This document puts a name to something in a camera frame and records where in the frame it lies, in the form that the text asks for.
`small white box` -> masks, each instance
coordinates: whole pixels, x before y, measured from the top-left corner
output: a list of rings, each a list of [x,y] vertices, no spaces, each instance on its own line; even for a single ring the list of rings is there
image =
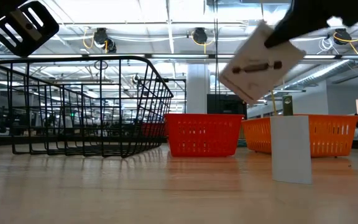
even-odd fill
[[[219,81],[248,104],[254,104],[282,82],[305,52],[285,42],[267,49],[265,41],[273,29],[261,22],[236,56],[226,65]]]
[[[273,180],[312,184],[308,116],[270,118]]]

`wooden table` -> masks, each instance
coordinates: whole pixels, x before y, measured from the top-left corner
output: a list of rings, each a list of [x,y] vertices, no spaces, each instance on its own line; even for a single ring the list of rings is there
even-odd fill
[[[0,223],[358,223],[358,150],[312,160],[313,185],[272,180],[270,155],[127,159],[0,147]]]

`black wire basket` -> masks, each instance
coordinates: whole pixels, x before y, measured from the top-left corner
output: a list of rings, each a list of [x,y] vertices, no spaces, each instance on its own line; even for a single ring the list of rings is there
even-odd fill
[[[129,61],[144,64],[144,72],[125,77],[121,68]],[[34,77],[48,75],[42,69],[49,65],[67,64],[84,66],[91,79],[73,84],[67,77],[48,81]],[[3,60],[0,69],[7,73],[7,120],[14,154],[128,157],[166,141],[164,114],[173,94],[145,58]],[[107,69],[115,71],[114,78],[107,77]],[[23,147],[23,139],[28,147]],[[34,147],[37,142],[44,146]]]

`pillar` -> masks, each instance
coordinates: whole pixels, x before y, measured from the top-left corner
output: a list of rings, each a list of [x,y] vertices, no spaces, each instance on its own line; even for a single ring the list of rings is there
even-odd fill
[[[207,65],[189,64],[187,73],[187,113],[205,114],[206,95],[209,93]]]

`orange plastic basket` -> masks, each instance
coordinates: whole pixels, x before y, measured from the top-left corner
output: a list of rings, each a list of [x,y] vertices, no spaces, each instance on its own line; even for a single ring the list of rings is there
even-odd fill
[[[166,114],[171,155],[234,155],[243,117],[244,115],[231,114]]]
[[[348,156],[351,153],[358,116],[299,115],[309,116],[312,157]],[[242,127],[250,150],[272,153],[270,118],[243,121]]]

